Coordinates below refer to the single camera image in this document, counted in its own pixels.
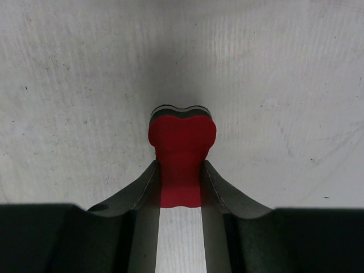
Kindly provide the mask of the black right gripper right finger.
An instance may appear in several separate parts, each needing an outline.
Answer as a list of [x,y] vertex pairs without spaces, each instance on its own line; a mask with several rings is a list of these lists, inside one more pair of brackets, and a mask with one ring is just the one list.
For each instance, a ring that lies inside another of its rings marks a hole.
[[201,168],[208,272],[362,272],[363,210],[270,209]]

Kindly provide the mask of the red bone-shaped eraser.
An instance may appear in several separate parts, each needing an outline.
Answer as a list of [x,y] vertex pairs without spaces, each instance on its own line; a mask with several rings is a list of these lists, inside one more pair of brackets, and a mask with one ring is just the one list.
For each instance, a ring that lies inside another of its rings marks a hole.
[[201,206],[201,166],[216,140],[216,131],[205,107],[161,105],[153,110],[148,140],[160,164],[161,208]]

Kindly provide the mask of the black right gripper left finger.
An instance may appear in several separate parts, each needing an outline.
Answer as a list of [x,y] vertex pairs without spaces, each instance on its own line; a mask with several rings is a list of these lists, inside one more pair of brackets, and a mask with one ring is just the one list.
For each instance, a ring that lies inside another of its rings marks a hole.
[[161,201],[153,161],[131,184],[83,210],[1,205],[2,272],[153,272]]

